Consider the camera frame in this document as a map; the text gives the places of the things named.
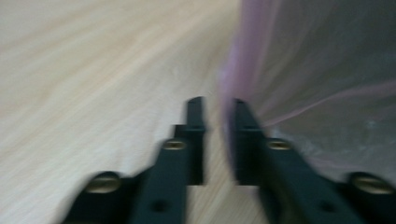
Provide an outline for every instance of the wood grain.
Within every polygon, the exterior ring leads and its hole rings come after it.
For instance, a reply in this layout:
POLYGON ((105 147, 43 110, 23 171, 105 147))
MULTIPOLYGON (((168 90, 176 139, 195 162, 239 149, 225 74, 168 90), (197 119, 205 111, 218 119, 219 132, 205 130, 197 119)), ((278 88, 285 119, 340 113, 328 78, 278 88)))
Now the wood grain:
POLYGON ((87 176, 133 175, 206 97, 208 183, 189 223, 264 223, 234 185, 218 73, 236 0, 0 1, 0 223, 56 223, 87 176))

